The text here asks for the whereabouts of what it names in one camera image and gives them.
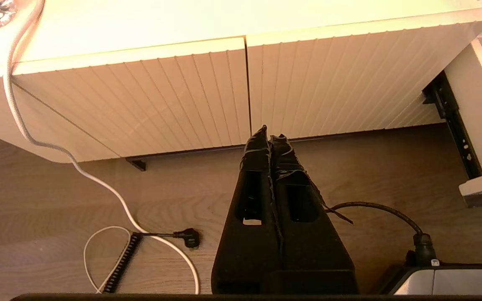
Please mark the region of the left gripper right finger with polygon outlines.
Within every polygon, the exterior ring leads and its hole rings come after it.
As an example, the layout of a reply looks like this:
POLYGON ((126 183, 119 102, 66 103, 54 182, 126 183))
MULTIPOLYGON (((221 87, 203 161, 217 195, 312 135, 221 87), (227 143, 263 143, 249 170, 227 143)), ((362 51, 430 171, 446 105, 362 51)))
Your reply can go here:
POLYGON ((292 295, 359 294, 354 263, 293 146, 284 135, 272 135, 270 150, 280 232, 277 289, 292 295))

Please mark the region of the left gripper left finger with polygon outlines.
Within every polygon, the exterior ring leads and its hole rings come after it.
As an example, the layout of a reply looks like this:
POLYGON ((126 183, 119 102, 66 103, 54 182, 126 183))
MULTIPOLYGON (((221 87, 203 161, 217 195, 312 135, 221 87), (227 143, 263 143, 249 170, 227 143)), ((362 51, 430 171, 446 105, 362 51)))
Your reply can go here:
POLYGON ((271 274, 282 267, 271 154, 262 126, 244 147, 212 268, 214 294, 264 293, 271 274))

